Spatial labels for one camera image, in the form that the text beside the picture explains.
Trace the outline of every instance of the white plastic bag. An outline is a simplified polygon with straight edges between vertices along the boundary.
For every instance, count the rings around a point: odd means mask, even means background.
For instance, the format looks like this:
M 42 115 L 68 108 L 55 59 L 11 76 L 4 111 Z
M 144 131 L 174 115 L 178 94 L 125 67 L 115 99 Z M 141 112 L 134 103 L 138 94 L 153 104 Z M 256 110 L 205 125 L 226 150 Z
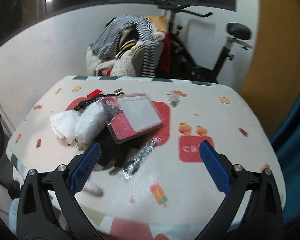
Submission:
M 50 116 L 53 131 L 60 139 L 66 137 L 66 143 L 71 144 L 75 139 L 75 124 L 80 113 L 75 110 L 64 111 Z
M 75 138 L 80 143 L 90 143 L 106 126 L 106 112 L 100 102 L 87 106 L 75 124 Z

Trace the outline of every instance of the exercise bike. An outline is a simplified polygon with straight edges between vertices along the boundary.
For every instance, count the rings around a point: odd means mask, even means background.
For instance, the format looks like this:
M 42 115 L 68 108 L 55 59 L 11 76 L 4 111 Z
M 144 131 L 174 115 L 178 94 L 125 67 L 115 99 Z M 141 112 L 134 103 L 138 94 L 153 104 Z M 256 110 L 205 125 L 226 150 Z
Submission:
M 219 75 L 225 61 L 227 58 L 229 58 L 229 60 L 233 60 L 234 58 L 234 55 L 230 54 L 232 44 L 240 44 L 245 50 L 252 49 L 251 45 L 244 42 L 245 40 L 251 39 L 251 30 L 247 26 L 240 23 L 229 23 L 226 26 L 226 30 L 231 37 L 226 37 L 226 44 L 223 46 L 213 69 L 210 70 L 208 68 L 198 66 L 178 37 L 182 27 L 178 25 L 177 31 L 174 30 L 175 17 L 177 13 L 184 12 L 201 18 L 206 18 L 213 15 L 213 12 L 206 14 L 195 13 L 185 10 L 191 6 L 190 4 L 177 6 L 170 0 L 154 0 L 154 2 L 160 9 L 171 11 L 168 28 L 171 41 L 171 70 L 169 73 L 169 78 L 218 83 L 217 76 Z

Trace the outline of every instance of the striped cloth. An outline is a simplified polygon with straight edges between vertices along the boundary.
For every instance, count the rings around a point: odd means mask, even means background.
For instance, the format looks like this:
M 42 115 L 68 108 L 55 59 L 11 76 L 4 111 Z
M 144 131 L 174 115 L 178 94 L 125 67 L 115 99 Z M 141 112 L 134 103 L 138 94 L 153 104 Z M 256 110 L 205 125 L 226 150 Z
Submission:
M 114 19 L 100 34 L 91 49 L 98 54 L 100 58 L 109 57 L 114 59 L 117 52 L 121 31 L 136 25 L 139 38 L 145 45 L 143 56 L 143 77 L 154 77 L 154 53 L 155 42 L 152 34 L 152 23 L 150 19 L 140 18 L 138 16 L 124 15 Z

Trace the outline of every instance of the bike handlebar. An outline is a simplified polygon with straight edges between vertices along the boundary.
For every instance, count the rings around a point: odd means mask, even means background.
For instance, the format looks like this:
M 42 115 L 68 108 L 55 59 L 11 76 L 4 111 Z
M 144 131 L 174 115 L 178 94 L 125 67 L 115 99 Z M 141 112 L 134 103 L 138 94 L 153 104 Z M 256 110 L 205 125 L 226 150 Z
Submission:
M 191 12 L 191 11 L 188 11 L 188 10 L 184 10 L 185 8 L 188 8 L 189 6 L 191 6 L 191 4 L 184 4 L 184 5 L 175 6 L 170 1 L 165 3 L 162 0 L 154 0 L 154 2 L 155 2 L 155 4 L 158 5 L 158 7 L 160 9 L 173 11 L 175 13 L 185 12 L 185 13 L 189 13 L 189 14 L 192 14 L 192 15 L 196 15 L 196 16 L 201 17 L 201 18 L 206 18 L 206 17 L 209 17 L 209 16 L 213 15 L 213 12 L 209 12 L 209 13 L 206 13 L 206 14 L 200 14 L 200 13 L 195 13 L 195 12 Z

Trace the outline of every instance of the white fluffy fabric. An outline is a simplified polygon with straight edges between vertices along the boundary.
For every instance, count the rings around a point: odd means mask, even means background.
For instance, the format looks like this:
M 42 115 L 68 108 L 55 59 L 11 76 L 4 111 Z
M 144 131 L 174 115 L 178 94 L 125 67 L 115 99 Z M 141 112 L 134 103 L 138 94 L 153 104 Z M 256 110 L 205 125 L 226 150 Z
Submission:
M 135 77 L 136 71 L 132 64 L 132 55 L 130 55 L 130 49 L 122 54 L 120 59 L 117 59 L 113 65 L 110 76 L 120 77 L 129 76 Z
M 163 41 L 165 38 L 164 32 L 159 32 L 155 25 L 152 25 L 153 39 L 156 42 Z M 112 59 L 109 61 L 104 61 L 95 55 L 91 46 L 88 47 L 86 51 L 86 72 L 89 76 L 98 75 L 99 70 L 111 69 L 110 76 L 130 76 L 135 77 L 136 71 L 132 64 L 132 57 L 134 52 L 141 46 L 143 46 L 143 41 L 138 40 L 138 42 L 128 51 L 126 51 L 120 59 Z

